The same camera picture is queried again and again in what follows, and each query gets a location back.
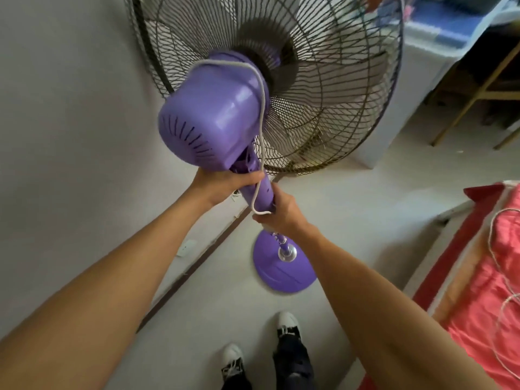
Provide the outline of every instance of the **shoe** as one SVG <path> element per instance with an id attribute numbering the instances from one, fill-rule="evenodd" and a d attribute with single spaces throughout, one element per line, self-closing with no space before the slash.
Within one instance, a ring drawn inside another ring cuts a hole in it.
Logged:
<path id="1" fill-rule="evenodd" d="M 283 335 L 294 335 L 300 341 L 302 341 L 302 335 L 300 334 L 300 326 L 298 321 L 290 312 L 282 311 L 278 314 L 278 338 L 282 338 Z"/>
<path id="2" fill-rule="evenodd" d="M 224 381 L 235 375 L 245 375 L 244 355 L 237 345 L 231 343 L 224 348 L 222 363 L 224 367 L 221 369 L 221 372 Z"/>

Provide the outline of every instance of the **dark jeans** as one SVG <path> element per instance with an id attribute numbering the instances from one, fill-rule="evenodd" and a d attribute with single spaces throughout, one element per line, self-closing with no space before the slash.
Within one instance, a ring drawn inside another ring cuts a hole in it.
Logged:
<path id="1" fill-rule="evenodd" d="M 278 341 L 275 361 L 277 390 L 315 390 L 314 372 L 307 349 L 294 335 L 283 335 Z M 252 390 L 245 375 L 235 375 L 225 381 L 222 390 Z"/>

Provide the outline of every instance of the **pedestal fan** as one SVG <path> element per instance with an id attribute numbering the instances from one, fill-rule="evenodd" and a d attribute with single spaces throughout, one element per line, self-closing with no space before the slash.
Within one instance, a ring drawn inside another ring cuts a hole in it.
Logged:
<path id="1" fill-rule="evenodd" d="M 400 0 L 370 1 L 126 0 L 166 98 L 164 143 L 237 173 L 307 174 L 347 156 L 381 118 L 401 59 Z M 241 193 L 256 213 L 276 210 L 267 176 Z M 265 230 L 253 261 L 278 291 L 316 279 L 293 241 Z"/>

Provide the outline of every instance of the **bed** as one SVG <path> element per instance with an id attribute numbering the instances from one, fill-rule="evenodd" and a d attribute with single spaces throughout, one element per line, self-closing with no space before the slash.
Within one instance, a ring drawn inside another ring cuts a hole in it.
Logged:
<path id="1" fill-rule="evenodd" d="M 520 209 L 520 184 L 506 181 L 464 192 L 469 201 L 438 216 L 446 225 L 403 292 L 438 321 L 502 388 L 520 388 L 520 304 L 509 304 L 507 311 L 503 308 L 510 290 L 520 291 L 520 277 L 515 276 L 520 274 L 520 212 L 500 212 Z M 497 261 L 488 247 L 493 219 L 491 250 Z M 510 284 L 504 282 L 503 275 Z M 355 389 L 376 389 L 359 359 L 338 387 Z"/>

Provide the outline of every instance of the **fan motor housing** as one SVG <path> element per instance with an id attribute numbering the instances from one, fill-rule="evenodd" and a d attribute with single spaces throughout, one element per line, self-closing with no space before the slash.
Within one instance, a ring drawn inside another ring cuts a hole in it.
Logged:
<path id="1" fill-rule="evenodd" d="M 209 59 L 246 62 L 234 51 L 212 52 Z M 269 109 L 269 91 L 263 79 Z M 228 170 L 258 134 L 262 86 L 256 74 L 231 65 L 196 66 L 162 106 L 159 133 L 187 163 L 207 170 Z"/>

